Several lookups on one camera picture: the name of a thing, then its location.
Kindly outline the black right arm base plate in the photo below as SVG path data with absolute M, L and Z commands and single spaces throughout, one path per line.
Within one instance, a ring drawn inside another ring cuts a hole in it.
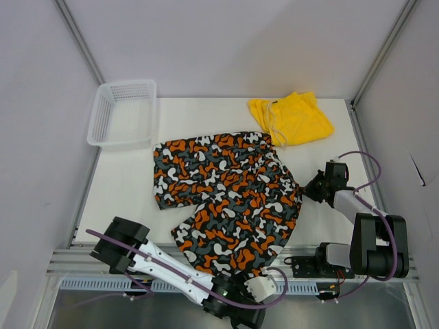
M 321 263 L 316 256 L 290 256 L 283 261 L 295 278 L 353 279 L 355 274 L 345 267 Z

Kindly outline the yellow shorts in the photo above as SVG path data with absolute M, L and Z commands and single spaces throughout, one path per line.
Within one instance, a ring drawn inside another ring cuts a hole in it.
M 284 133 L 287 146 L 318 141 L 335 132 L 332 122 L 318 107 L 318 100 L 312 92 L 293 92 L 284 98 L 272 100 L 277 100 L 273 105 L 276 127 Z M 263 118 L 268 101 L 269 99 L 251 99 L 248 107 L 261 129 L 270 135 Z

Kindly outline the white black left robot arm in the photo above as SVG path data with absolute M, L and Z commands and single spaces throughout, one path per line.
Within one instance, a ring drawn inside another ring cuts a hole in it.
M 121 217 L 115 217 L 105 233 L 87 229 L 86 233 L 99 239 L 91 256 L 108 265 L 111 273 L 142 273 L 162 280 L 206 313 L 229 318 L 233 328 L 262 326 L 265 308 L 243 286 L 227 276 L 214 276 L 181 263 L 151 242 L 149 231 Z

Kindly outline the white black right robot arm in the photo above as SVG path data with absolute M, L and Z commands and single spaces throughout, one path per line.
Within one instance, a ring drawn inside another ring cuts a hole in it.
M 313 268 L 318 275 L 330 276 L 337 269 L 381 281 L 408 275 L 405 219 L 375 208 L 350 187 L 346 164 L 327 162 L 325 170 L 318 171 L 303 194 L 315 202 L 328 204 L 353 224 L 349 244 L 321 243 L 316 248 Z

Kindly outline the camouflage patterned shorts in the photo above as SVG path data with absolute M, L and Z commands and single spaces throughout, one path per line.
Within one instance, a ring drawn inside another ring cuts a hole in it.
M 189 264 L 214 276 L 260 275 L 289 241 L 302 191 L 269 134 L 236 132 L 159 143 L 154 197 L 193 206 L 171 236 Z

